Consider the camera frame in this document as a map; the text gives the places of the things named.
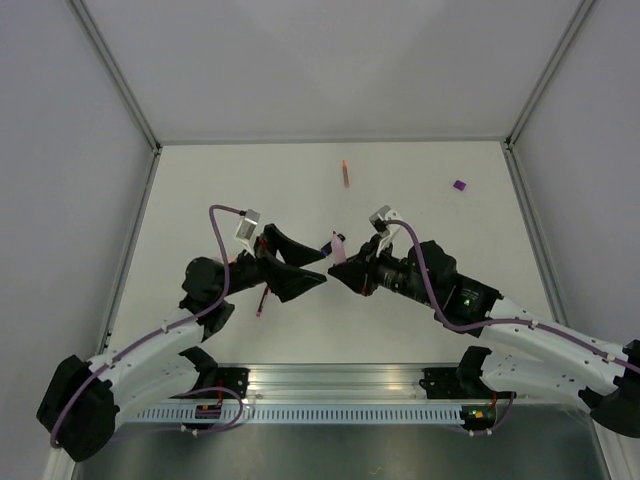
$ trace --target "white wall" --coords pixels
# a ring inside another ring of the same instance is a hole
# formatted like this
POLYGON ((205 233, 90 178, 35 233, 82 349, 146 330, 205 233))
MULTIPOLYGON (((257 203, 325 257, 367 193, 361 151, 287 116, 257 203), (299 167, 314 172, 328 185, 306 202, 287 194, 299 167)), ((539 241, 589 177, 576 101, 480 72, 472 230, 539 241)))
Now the white wall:
POLYGON ((160 140, 504 138, 579 0, 86 0, 160 140))
POLYGON ((599 2, 517 145, 570 322, 640 338, 640 2, 599 2))
POLYGON ((64 1, 3 1, 0 65, 0 478, 33 480, 37 407, 97 346, 151 157, 64 1))

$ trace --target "pink object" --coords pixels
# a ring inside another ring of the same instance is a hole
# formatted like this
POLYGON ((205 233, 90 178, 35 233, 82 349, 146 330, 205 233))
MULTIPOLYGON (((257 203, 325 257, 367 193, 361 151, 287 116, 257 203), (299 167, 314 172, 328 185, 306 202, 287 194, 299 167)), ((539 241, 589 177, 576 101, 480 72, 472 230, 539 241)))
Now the pink object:
POLYGON ((344 252, 344 244, 336 232, 333 232, 331 238, 331 251, 333 252, 333 263, 338 265, 347 261, 347 254, 344 252))

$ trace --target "white table surface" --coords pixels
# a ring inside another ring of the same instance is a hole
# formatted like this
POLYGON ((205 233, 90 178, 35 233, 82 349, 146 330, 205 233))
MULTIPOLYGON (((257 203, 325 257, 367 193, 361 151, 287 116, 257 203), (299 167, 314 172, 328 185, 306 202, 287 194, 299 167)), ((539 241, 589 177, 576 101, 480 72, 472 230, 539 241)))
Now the white table surface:
MULTIPOLYGON (((111 346, 151 329, 183 298, 180 285, 195 257, 218 257, 208 207, 220 203, 262 214, 286 235, 319 248, 332 230, 354 254, 373 234, 369 216, 398 210, 422 241, 434 239, 458 271, 498 288, 550 318, 542 283, 498 142, 342 143, 171 146, 162 151, 111 346), (349 166, 345 188, 341 162, 349 166), (456 179, 464 192, 452 188, 456 179)), ((230 256, 237 217, 218 213, 230 256)), ((400 233, 394 253, 410 243, 400 233)), ((329 261, 310 268, 326 272, 329 261)), ((457 362, 478 341, 445 330, 433 311, 383 288, 353 294, 338 280, 286 304, 263 288, 228 298, 236 311, 203 344, 221 363, 457 362)))

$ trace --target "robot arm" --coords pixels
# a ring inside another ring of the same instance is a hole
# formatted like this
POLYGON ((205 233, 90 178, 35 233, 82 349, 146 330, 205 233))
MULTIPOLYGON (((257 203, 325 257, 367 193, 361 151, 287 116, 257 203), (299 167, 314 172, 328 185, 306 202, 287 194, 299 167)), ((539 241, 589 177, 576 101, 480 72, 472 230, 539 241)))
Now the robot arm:
POLYGON ((459 274, 456 260, 434 241, 418 244, 414 238, 405 258, 394 257, 391 240, 398 220, 388 206, 372 215, 378 233, 356 255, 331 267, 329 275, 364 296, 382 286, 433 307, 435 319, 455 332, 511 345, 541 360, 470 347, 456 377, 471 398, 504 391, 549 398, 589 412, 610 430, 640 438, 640 342, 623 348, 538 317, 495 288, 459 274))
MULTIPOLYGON (((287 302, 326 282, 324 275, 300 268, 324 254, 287 238, 275 225, 265 226, 252 245, 258 219, 259 214, 251 210, 241 216, 236 241, 244 250, 229 264, 227 295, 266 283, 287 302), (284 262, 276 258, 278 253, 284 262)), ((98 452, 126 418, 169 397, 218 385, 218 365, 198 345, 224 327, 233 313, 235 307, 222 301, 200 315, 220 298, 223 285, 224 265, 196 258, 189 263, 182 284, 186 296, 164 320, 160 334, 150 333, 136 342, 144 343, 144 348, 130 350, 122 361, 114 361, 121 351, 110 349, 86 362, 73 355, 60 363, 37 413, 49 432, 79 387, 94 377, 62 415, 57 432, 57 444, 73 460, 80 462, 98 452), (179 323, 194 315, 198 315, 195 321, 179 323)))

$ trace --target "cable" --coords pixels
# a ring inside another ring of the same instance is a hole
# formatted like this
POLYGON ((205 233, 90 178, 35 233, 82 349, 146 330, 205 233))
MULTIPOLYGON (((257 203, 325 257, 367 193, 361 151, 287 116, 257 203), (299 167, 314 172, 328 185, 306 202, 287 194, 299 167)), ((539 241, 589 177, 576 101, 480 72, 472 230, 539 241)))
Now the cable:
POLYGON ((480 322, 471 323, 469 325, 454 325, 447 319, 444 312, 442 311, 442 308, 438 304, 438 300, 436 299, 436 295, 433 291, 433 286, 431 285, 431 280, 429 279, 427 266, 424 261, 424 254, 422 253, 422 248, 420 248, 420 240, 418 240, 418 236, 416 235, 416 232, 413 230, 411 225, 409 225, 407 222, 404 222, 402 220, 388 220, 387 223, 389 225, 400 225, 402 228, 404 228, 407 231, 407 233, 411 237, 411 241, 413 242, 414 250, 416 252, 416 257, 418 258, 418 265, 420 267, 420 273, 422 274, 422 281, 424 282, 424 286, 427 289, 427 296, 429 297, 429 302, 431 303, 431 308, 435 310, 436 317, 438 318, 438 320, 442 322, 442 324, 449 330, 452 330, 458 333, 464 333, 464 332, 476 330, 482 327, 489 327, 491 325, 504 325, 504 324, 524 325, 526 327, 532 327, 532 328, 535 327, 535 328, 544 330, 545 332, 549 332, 553 335, 556 335, 560 338, 563 338, 571 343, 574 343, 590 351, 591 353, 604 358, 606 361, 612 361, 616 365, 619 365, 624 368, 628 368, 629 370, 640 375, 640 367, 636 367, 635 365, 617 357, 610 359, 611 354, 605 352, 604 350, 594 347, 593 345, 583 340, 580 340, 579 338, 574 337, 570 333, 564 332, 559 328, 555 328, 545 323, 537 323, 536 325, 534 325, 534 322, 532 322, 531 320, 523 320, 521 318, 490 318, 480 322))
POLYGON ((502 414, 502 417, 500 417, 500 420, 494 423, 491 428, 487 428, 486 430, 476 430, 476 431, 469 430, 469 436, 475 437, 478 435, 491 435, 495 430, 497 430, 502 425, 504 425, 504 423, 507 421, 507 418, 509 418, 509 416, 511 415, 511 412, 513 411, 513 401, 515 400, 515 398, 516 398, 515 392, 511 392, 511 397, 509 397, 509 403, 507 404, 507 409, 504 411, 504 414, 502 414))
POLYGON ((189 430, 188 428, 175 428, 175 427, 160 427, 160 428, 154 428, 153 430, 144 430, 141 432, 135 432, 132 433, 130 435, 123 435, 120 437, 115 437, 112 438, 110 441, 112 442, 121 442, 123 440, 129 440, 133 437, 136 437, 138 435, 148 435, 149 433, 159 433, 159 432, 176 432, 176 431, 180 431, 180 432, 187 432, 187 433, 191 433, 193 434, 194 430, 197 430, 197 433, 194 435, 195 437, 199 437, 200 435, 204 435, 204 434, 209 434, 209 433, 220 433, 220 432, 225 432, 227 430, 230 430, 231 428, 236 427, 238 421, 240 420, 240 418, 242 418, 242 414, 244 412, 244 403, 242 402, 242 398, 240 397, 240 395, 238 395, 236 392, 234 392, 233 390, 226 388, 226 387, 207 387, 207 388, 200 388, 198 390, 191 390, 190 392, 185 392, 185 393, 181 393, 179 395, 174 395, 172 398, 184 398, 184 397, 188 397, 189 395, 196 395, 198 393, 205 393, 205 392, 219 392, 219 393, 227 393, 229 395, 231 395, 233 397, 234 400, 236 400, 238 402, 238 413, 236 413, 236 415, 229 420, 227 423, 225 423, 224 425, 221 425, 220 427, 214 427, 214 428, 208 428, 206 430, 200 430, 200 429, 196 429, 196 428, 192 428, 191 430, 189 430))
POLYGON ((223 393, 227 393, 227 394, 231 395, 235 400, 238 401, 239 408, 238 408, 238 413, 236 413, 236 416, 233 417, 229 422, 225 423, 224 425, 222 425, 220 427, 208 428, 207 430, 198 430, 198 435, 225 432, 225 431, 231 429, 238 422, 238 420, 240 420, 240 418, 242 417, 242 412, 244 411, 244 403, 242 403, 242 398, 240 398, 240 395, 238 395, 233 390, 231 390, 229 388, 226 388, 226 387, 199 388, 198 390, 192 390, 192 391, 187 392, 187 393, 182 393, 180 395, 176 395, 175 398, 183 398, 183 397, 188 397, 189 395, 195 395, 195 394, 198 394, 198 393, 205 393, 205 392, 223 392, 223 393))
POLYGON ((71 411, 71 408, 73 407, 73 405, 76 403, 78 398, 80 398, 80 395, 82 395, 82 392, 84 392, 87 389, 87 387, 91 384, 91 382, 93 382, 96 378, 98 378, 100 375, 102 375, 102 373, 104 373, 112 365, 114 365, 117 362, 119 362, 120 360, 122 360, 124 357, 126 357, 133 350, 135 350, 139 346, 145 344, 149 340, 151 340, 151 339, 153 339, 153 338, 155 338, 155 337, 157 337, 157 336, 159 336, 161 334, 168 333, 169 331, 173 330, 174 328, 181 327, 182 325, 185 325, 185 324, 187 324, 189 322, 197 320, 198 318, 208 314, 209 312, 211 312, 212 310, 215 310, 216 308, 218 308, 218 306, 220 306, 220 304, 224 300, 224 297, 226 297, 227 293, 229 292, 230 274, 229 274, 229 261, 227 260, 227 252, 226 252, 226 249, 224 248, 224 243, 222 241, 222 235, 220 235, 220 229, 218 228, 218 224, 216 222, 215 215, 214 215, 214 212, 216 210, 223 210, 225 212, 235 213, 236 215, 243 215, 244 213, 241 210, 237 210, 237 209, 231 208, 231 207, 226 207, 224 205, 211 205, 211 207, 209 207, 209 218, 211 220, 211 226, 213 227, 213 233, 216 236, 216 240, 218 242, 218 247, 220 248, 220 253, 222 255, 222 264, 224 265, 224 286, 222 288, 222 293, 220 294, 220 297, 218 297, 218 299, 211 306, 205 308, 201 312, 196 313, 196 314, 191 315, 191 316, 189 316, 187 318, 183 318, 182 320, 178 320, 176 322, 173 322, 173 323, 169 324, 166 327, 166 330, 163 330, 162 328, 159 328, 159 329, 154 330, 154 331, 152 331, 150 333, 147 333, 145 336, 139 338, 138 340, 133 342, 131 345, 129 345, 128 347, 123 349, 121 352, 116 354, 109 364, 105 364, 105 365, 102 365, 102 366, 98 367, 96 369, 96 371, 93 372, 82 383, 82 385, 80 385, 80 388, 78 388, 78 390, 76 390, 76 392, 71 396, 71 398, 69 399, 67 404, 62 409, 62 412, 60 412, 60 415, 58 416, 58 419, 56 420, 56 423, 53 426, 53 429, 51 429, 51 436, 49 437, 49 444, 51 445, 51 447, 60 448, 60 446, 58 445, 58 442, 57 442, 58 432, 60 431, 60 427, 62 426, 62 423, 64 422, 64 419, 67 417, 67 415, 71 411))

